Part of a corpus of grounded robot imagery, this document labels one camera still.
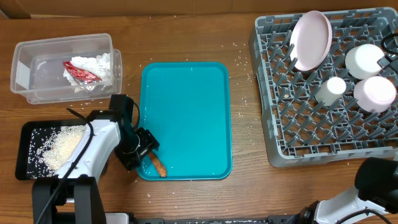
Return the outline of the light green bowl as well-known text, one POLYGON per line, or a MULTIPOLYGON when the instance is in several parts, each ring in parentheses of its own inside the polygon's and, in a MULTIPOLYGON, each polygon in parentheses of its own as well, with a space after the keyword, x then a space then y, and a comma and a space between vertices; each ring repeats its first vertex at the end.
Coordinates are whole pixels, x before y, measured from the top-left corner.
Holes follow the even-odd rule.
POLYGON ((381 66, 377 63, 384 52, 373 44, 363 44, 351 49, 345 57, 345 65, 351 76, 364 80, 377 75, 381 66))

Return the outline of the brown sausage piece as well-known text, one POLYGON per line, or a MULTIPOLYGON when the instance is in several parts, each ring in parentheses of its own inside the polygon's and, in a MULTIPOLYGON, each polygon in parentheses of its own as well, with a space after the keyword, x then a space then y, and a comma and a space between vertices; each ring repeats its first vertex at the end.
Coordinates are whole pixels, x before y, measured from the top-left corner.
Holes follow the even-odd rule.
POLYGON ((161 178, 166 178, 167 176, 167 169, 165 166, 161 163, 161 161, 158 159, 158 157, 153 153, 149 153, 149 158, 152 161, 157 173, 161 178))

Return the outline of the white cup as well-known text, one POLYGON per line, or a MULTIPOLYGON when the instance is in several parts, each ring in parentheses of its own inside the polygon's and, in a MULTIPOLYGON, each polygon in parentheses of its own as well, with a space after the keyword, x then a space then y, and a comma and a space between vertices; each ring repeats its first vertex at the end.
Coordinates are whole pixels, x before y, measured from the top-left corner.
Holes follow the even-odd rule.
POLYGON ((345 81, 340 77, 331 77, 321 85, 319 91, 315 95, 315 99, 318 102, 323 101, 325 106, 330 106, 337 99, 341 98, 345 91, 345 81))

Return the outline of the large pink plate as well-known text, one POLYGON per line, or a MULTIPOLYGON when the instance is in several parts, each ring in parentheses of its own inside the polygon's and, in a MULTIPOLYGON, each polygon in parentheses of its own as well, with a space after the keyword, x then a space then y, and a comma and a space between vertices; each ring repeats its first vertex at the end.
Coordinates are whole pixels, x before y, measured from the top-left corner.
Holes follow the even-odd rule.
POLYGON ((297 59, 295 68, 309 71, 319 66, 329 53, 332 37, 330 21, 323 13, 305 13, 296 23, 290 37, 290 45, 294 46, 290 59, 297 59))

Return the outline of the red snack wrapper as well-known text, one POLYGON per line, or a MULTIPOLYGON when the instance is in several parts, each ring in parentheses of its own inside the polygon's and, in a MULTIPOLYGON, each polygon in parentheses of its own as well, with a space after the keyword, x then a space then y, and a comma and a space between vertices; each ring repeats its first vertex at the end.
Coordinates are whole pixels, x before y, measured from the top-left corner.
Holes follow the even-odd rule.
POLYGON ((63 62, 63 66, 70 76, 77 82, 90 84, 101 81, 100 77, 90 71, 74 66, 71 61, 63 62))

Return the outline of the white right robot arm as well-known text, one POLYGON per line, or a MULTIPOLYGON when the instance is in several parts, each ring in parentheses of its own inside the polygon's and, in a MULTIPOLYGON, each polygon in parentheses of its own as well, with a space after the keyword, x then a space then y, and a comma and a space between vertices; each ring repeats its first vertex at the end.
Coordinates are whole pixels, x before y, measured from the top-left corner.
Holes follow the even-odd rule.
MULTIPOLYGON (((368 112, 380 112, 396 96, 390 84, 375 75, 360 81, 354 89, 358 105, 368 112)), ((397 213, 397 161, 370 157, 359 167, 352 188, 314 202, 286 222, 356 223, 375 215, 389 223, 386 213, 397 213)))

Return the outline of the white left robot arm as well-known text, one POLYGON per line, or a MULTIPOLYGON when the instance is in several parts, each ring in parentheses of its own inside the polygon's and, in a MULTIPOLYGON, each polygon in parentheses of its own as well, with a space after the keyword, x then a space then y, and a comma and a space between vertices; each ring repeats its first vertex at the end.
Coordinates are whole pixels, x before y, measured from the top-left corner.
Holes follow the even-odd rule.
POLYGON ((98 181, 111 153, 134 170, 159 142, 149 130, 135 129, 120 110, 94 110, 83 120, 85 133, 70 158, 53 177, 34 182, 34 223, 133 222, 126 212, 105 212, 98 181))

